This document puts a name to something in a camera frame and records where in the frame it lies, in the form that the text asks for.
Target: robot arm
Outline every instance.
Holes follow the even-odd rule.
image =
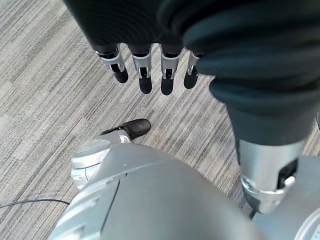
[[[128,44],[145,94],[151,44],[161,44],[166,95],[182,46],[191,50],[184,85],[215,76],[210,91],[226,104],[245,196],[258,212],[275,209],[295,182],[320,102],[318,1],[64,1],[120,83],[128,73],[118,44]]]

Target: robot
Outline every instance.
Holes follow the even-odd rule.
[[[64,2],[120,83],[128,73],[119,43],[131,50],[144,94],[152,90],[154,43],[163,94],[174,89],[183,47],[186,88],[199,74],[214,76],[209,89],[226,105],[243,192],[257,214],[250,221],[183,163],[130,143],[150,129],[140,119],[74,156],[81,190],[52,239],[320,239],[320,161],[301,157],[320,109],[320,2]]]

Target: silver metal bracket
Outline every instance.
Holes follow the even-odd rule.
[[[120,51],[120,48],[119,46],[117,46],[116,48],[116,51],[117,51],[117,55],[116,57],[114,58],[104,58],[102,56],[100,56],[100,58],[103,60],[103,62],[111,69],[111,65],[117,65],[120,72],[122,73],[124,70],[125,70],[125,62],[124,62],[124,59],[122,57],[122,54],[121,54],[121,51]]]
[[[295,184],[294,176],[288,177],[284,181],[284,187],[275,191],[258,190],[255,183],[246,176],[241,176],[241,183],[245,194],[250,195],[257,202],[255,210],[262,214],[271,213],[287,195],[289,189]]]
[[[162,78],[167,79],[167,69],[172,69],[170,79],[175,78],[181,53],[176,57],[166,57],[161,49],[161,72]]]
[[[192,75],[192,71],[193,71],[194,67],[196,66],[198,60],[199,60],[199,57],[197,57],[195,55],[195,53],[193,51],[191,51],[190,55],[189,55],[189,60],[188,60],[188,67],[186,70],[188,75]]]
[[[135,56],[132,55],[133,63],[135,69],[137,71],[138,77],[142,79],[142,77],[150,78],[151,76],[151,49],[146,56]],[[146,69],[146,76],[142,76],[142,68]]]

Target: striped carpet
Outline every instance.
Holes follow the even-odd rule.
[[[70,201],[70,159],[101,131],[147,118],[151,131],[136,143],[196,168],[243,208],[232,127],[209,93],[210,78],[184,89],[184,51],[173,93],[160,91],[160,50],[152,49],[151,94],[139,90],[125,45],[126,84],[115,81],[60,0],[0,1],[0,204],[25,199]],[[316,127],[305,152],[317,156]],[[1,239],[45,239],[65,205],[27,203],[0,209]]]

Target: black cable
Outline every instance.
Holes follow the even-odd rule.
[[[66,205],[69,205],[70,203],[67,201],[59,200],[59,199],[34,199],[34,200],[24,200],[24,201],[17,201],[17,202],[11,202],[5,205],[0,206],[0,209],[5,208],[5,207],[10,207],[16,204],[26,204],[26,203],[35,203],[35,202],[58,202],[58,203],[63,203]]]

